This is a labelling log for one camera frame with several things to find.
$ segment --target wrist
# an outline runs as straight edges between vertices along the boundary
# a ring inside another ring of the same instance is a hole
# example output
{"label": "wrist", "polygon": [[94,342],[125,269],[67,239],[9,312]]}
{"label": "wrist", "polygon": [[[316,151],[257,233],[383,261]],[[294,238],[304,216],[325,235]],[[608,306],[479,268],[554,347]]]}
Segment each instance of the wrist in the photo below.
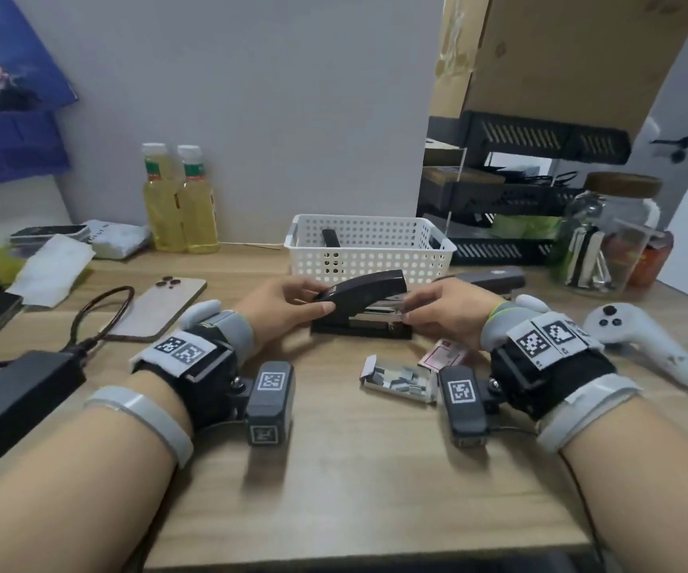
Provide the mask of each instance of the wrist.
{"label": "wrist", "polygon": [[150,370],[140,370],[120,384],[125,388],[142,394],[173,418],[177,424],[193,438],[193,423],[180,396],[167,382]]}

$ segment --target white plastic basket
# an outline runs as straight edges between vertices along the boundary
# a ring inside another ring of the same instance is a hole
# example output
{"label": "white plastic basket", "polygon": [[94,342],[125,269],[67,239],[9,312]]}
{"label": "white plastic basket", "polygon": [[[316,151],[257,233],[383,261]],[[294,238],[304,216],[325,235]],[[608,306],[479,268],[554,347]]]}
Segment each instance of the white plastic basket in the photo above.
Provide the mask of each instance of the white plastic basket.
{"label": "white plastic basket", "polygon": [[[327,248],[323,229],[334,229],[340,248]],[[408,286],[447,274],[454,243],[426,219],[360,215],[299,214],[284,243],[292,273],[327,283],[402,269]]]}

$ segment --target wooden desk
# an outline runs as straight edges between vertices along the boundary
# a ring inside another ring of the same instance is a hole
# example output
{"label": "wooden desk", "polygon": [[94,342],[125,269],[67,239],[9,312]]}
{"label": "wooden desk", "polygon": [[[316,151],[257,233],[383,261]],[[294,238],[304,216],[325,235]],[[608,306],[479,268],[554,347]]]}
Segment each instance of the wooden desk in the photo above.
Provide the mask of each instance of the wooden desk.
{"label": "wooden desk", "polygon": [[[231,306],[266,277],[287,273],[288,257],[283,250],[231,246],[215,256],[96,261],[93,269],[58,308],[18,315],[0,333],[0,360],[60,348],[75,312],[111,287],[144,290],[164,275],[203,277],[209,286],[201,299]],[[550,286],[539,270],[528,278],[528,292],[577,321],[599,304]],[[658,285],[638,303],[688,349],[688,297]],[[108,317],[91,315],[85,333]],[[267,349],[259,361],[289,359],[296,367],[289,449],[250,449],[235,426],[201,436],[190,469],[177,478],[146,570],[585,546],[581,509],[559,462],[527,437],[496,436],[486,450],[461,452],[447,442],[434,407],[359,389],[368,355],[413,363],[429,345],[420,337],[311,338],[299,331]],[[141,347],[102,346],[87,367],[90,382],[121,380]],[[688,430],[688,395],[630,360],[616,363]],[[82,396],[72,396],[5,456],[0,471],[78,409]]]}

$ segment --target yellow liquid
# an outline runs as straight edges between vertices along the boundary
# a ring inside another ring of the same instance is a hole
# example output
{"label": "yellow liquid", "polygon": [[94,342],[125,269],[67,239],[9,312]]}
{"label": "yellow liquid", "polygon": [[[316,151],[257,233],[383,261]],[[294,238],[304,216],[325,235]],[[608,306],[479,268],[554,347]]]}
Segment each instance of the yellow liquid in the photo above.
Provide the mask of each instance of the yellow liquid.
{"label": "yellow liquid", "polygon": [[191,253],[219,251],[211,183],[206,179],[188,177],[179,196],[187,250]]}
{"label": "yellow liquid", "polygon": [[187,243],[182,228],[182,213],[177,192],[180,183],[174,178],[171,159],[168,156],[147,156],[146,166],[149,171],[155,168],[153,165],[158,165],[160,178],[149,172],[150,180],[142,186],[142,197],[146,202],[153,243],[159,251],[185,253]]}

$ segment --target glass jar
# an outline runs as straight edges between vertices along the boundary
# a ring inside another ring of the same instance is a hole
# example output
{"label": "glass jar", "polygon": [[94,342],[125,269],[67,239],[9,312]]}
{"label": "glass jar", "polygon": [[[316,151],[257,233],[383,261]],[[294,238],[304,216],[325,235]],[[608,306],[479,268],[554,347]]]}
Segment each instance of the glass jar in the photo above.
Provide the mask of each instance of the glass jar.
{"label": "glass jar", "polygon": [[591,172],[564,211],[548,263],[559,284],[584,292],[621,292],[655,232],[652,200],[662,181],[625,172]]}

